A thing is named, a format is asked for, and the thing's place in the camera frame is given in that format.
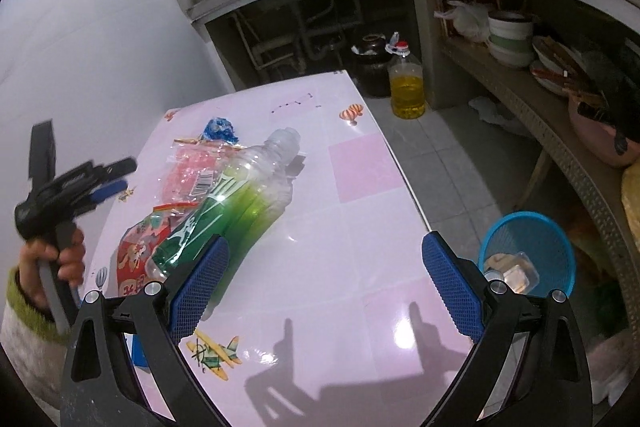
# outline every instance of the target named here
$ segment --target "barcode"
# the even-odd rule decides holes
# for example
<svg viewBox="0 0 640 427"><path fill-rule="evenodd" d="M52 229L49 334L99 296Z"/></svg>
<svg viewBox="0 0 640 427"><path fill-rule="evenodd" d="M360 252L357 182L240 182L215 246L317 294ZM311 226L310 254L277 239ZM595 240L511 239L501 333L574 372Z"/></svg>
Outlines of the barcode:
<svg viewBox="0 0 640 427"><path fill-rule="evenodd" d="M211 185L213 185L213 172L212 171L203 171L198 173L198 178L196 179L195 185L191 189L190 196L202 196L203 194L207 194L211 190Z"/></svg>

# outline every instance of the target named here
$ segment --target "snack bag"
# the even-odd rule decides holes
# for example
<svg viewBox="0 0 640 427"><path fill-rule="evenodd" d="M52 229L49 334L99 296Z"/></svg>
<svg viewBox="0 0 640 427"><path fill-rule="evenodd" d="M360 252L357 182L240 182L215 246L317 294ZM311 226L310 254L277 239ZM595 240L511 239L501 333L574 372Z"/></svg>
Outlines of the snack bag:
<svg viewBox="0 0 640 427"><path fill-rule="evenodd" d="M138 293L149 282L146 261L196 207L196 203L156 206L145 219L127 230L115 252L119 297Z"/></svg>

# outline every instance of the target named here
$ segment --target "table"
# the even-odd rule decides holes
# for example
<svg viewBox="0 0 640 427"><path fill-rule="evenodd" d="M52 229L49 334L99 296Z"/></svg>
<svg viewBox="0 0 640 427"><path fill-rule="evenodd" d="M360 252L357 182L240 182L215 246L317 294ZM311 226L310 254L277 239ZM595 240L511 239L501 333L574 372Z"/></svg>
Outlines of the table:
<svg viewBox="0 0 640 427"><path fill-rule="evenodd" d="M417 205L380 128L364 108L356 125L338 115L366 104L344 71L317 74L207 100L163 118L116 201L89 270L110 267L102 288L116 293L113 252L154 205L172 141L197 136L222 116L243 144L290 126L305 157L292 203L252 248L198 331L241 364L228 380L180 350L232 425L419 425L471 347L455 328L421 260L426 233ZM138 370L152 408L169 416L151 375Z"/></svg>

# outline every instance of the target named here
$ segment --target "yellow oil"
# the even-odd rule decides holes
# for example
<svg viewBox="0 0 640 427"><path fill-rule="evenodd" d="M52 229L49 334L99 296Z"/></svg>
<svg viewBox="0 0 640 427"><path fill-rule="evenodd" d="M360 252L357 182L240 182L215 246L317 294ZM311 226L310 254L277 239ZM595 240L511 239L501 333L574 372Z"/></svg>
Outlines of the yellow oil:
<svg viewBox="0 0 640 427"><path fill-rule="evenodd" d="M391 108L399 118L411 120L424 114L424 82L421 76L400 74L391 78Z"/></svg>

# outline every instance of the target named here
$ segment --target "white plastic bag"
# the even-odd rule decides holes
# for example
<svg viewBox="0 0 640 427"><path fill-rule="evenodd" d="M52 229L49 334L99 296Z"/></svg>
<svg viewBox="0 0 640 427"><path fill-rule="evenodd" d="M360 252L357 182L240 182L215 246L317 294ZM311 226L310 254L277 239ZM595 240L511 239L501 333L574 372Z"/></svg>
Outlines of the white plastic bag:
<svg viewBox="0 0 640 427"><path fill-rule="evenodd" d="M436 19L453 21L456 31L472 42L485 42L489 38L489 11L492 6L453 0L448 4L454 6L454 9L447 12L434 12L433 16Z"/></svg>
<svg viewBox="0 0 640 427"><path fill-rule="evenodd" d="M478 111L480 120L492 125L499 125L511 134L533 138L529 129L527 129L515 116L513 118L505 118L501 115L498 112L498 106L495 105L490 98L487 98L486 96L478 96L477 98L469 100L469 105Z"/></svg>

